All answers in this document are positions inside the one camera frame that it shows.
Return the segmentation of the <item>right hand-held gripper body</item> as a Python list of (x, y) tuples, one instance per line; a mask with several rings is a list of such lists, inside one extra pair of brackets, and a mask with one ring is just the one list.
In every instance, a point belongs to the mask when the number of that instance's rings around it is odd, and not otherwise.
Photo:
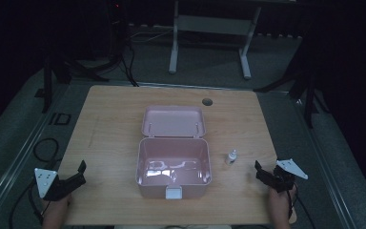
[(267, 185), (274, 188), (278, 193), (290, 191), (295, 185), (296, 177), (308, 179), (308, 175), (292, 158), (278, 160)]

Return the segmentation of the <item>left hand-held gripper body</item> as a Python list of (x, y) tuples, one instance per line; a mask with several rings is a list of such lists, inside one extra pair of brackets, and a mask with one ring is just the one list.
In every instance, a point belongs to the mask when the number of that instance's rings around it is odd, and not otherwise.
[(34, 176), (39, 197), (46, 201), (60, 200), (76, 189), (70, 180), (60, 180), (56, 171), (35, 168)]

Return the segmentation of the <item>person's left hand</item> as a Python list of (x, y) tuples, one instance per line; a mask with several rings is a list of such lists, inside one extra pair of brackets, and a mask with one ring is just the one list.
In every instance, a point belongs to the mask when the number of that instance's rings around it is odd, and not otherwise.
[(72, 194), (66, 195), (57, 201), (42, 200), (42, 216), (44, 219), (59, 220), (65, 219), (68, 208), (71, 204)]

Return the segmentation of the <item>person's right hand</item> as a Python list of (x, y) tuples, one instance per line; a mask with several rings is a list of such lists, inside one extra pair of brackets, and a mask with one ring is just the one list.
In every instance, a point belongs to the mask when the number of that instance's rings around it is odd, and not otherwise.
[(268, 213), (273, 222), (288, 222), (293, 198), (297, 189), (295, 186), (289, 191), (278, 193), (274, 188), (269, 189)]

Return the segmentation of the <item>small white bottle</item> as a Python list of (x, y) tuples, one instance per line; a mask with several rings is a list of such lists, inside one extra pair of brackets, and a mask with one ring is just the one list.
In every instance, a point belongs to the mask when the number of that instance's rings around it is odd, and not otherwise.
[(236, 149), (233, 149), (230, 153), (227, 154), (225, 158), (225, 163), (227, 165), (232, 165), (237, 159), (237, 152)]

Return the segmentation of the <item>pink storage box with lid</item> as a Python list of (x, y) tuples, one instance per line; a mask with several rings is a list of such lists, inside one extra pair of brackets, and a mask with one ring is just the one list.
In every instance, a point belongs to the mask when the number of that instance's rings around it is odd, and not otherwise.
[(135, 180), (144, 198), (201, 198), (212, 181), (205, 121), (195, 106), (152, 105), (144, 113)]

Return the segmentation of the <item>black tripod stand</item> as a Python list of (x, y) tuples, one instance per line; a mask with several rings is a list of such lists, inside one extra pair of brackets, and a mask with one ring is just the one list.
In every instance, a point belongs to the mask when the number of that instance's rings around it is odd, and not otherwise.
[(94, 81), (106, 82), (108, 81), (108, 78), (100, 76), (99, 73), (110, 67), (115, 67), (120, 61), (120, 57), (115, 57), (105, 64), (88, 68), (63, 52), (50, 53), (44, 61), (43, 87), (38, 89), (35, 94), (35, 97), (44, 99), (42, 113), (44, 114), (49, 110), (53, 101), (53, 75), (55, 75), (57, 81), (62, 84), (69, 84), (73, 73), (77, 76), (92, 79)]
[(267, 86), (254, 89), (257, 93), (266, 93), (287, 82), (294, 81), (289, 90), (291, 99), (300, 99), (306, 94), (303, 118), (309, 128), (313, 128), (312, 113), (314, 111), (316, 79), (325, 66), (326, 53), (321, 48), (307, 50), (299, 48), (284, 75)]

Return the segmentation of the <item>white metal stand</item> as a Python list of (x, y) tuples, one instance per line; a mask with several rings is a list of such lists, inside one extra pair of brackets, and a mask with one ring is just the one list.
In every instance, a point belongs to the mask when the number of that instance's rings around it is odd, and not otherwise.
[(217, 18), (196, 15), (186, 15), (179, 12), (179, 0), (174, 0), (173, 6), (173, 44), (169, 64), (169, 73), (176, 73), (178, 60), (178, 33), (180, 31), (196, 31), (218, 34), (242, 35), (245, 44), (238, 50), (243, 77), (250, 79), (251, 69), (247, 53), (258, 22), (261, 8), (256, 7), (251, 19)]

